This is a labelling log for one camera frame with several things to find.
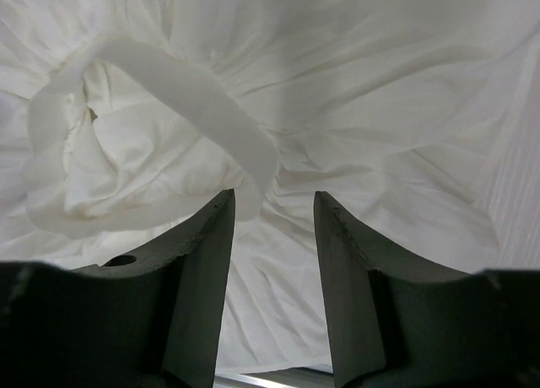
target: white fabric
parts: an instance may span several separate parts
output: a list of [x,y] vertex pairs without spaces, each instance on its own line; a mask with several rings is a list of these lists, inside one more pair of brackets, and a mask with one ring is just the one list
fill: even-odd
[[314,191],[432,260],[497,264],[473,203],[539,24],[537,0],[0,0],[0,255],[102,263],[234,187],[258,214],[218,372],[326,363]]

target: white skirt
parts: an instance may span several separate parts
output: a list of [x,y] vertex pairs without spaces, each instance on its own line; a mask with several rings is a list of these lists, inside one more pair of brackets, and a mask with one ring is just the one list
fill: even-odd
[[329,362],[314,192],[500,264],[477,206],[539,27],[537,0],[0,0],[0,258],[101,264],[235,188],[218,372]]

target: round hole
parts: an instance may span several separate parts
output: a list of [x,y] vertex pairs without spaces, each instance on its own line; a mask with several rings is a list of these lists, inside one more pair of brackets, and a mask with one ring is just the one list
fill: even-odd
[[134,263],[135,261],[137,261],[137,257],[135,256],[121,255],[113,259],[110,259],[107,263],[105,263],[105,267],[126,266],[127,264]]

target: ribbed surface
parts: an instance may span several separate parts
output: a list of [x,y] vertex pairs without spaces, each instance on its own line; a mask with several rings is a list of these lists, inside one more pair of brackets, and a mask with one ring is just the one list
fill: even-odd
[[540,267],[540,68],[491,190],[478,202],[490,213],[501,267]]

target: wrinkled fabric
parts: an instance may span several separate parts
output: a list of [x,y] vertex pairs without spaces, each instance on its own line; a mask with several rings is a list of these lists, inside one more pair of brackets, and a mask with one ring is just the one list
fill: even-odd
[[[230,149],[246,137],[218,142],[99,58],[60,110],[29,118],[63,68],[121,37],[208,75],[275,148],[258,214],[235,226],[218,372],[330,361],[315,191],[431,260],[469,272],[499,262],[492,221],[474,203],[529,95],[536,0],[0,2],[3,260],[103,263],[185,218],[180,205],[178,218],[159,215],[167,198],[253,182]],[[52,207],[60,219],[47,223]],[[106,220],[130,209],[130,221]],[[77,221],[93,225],[75,231]]]

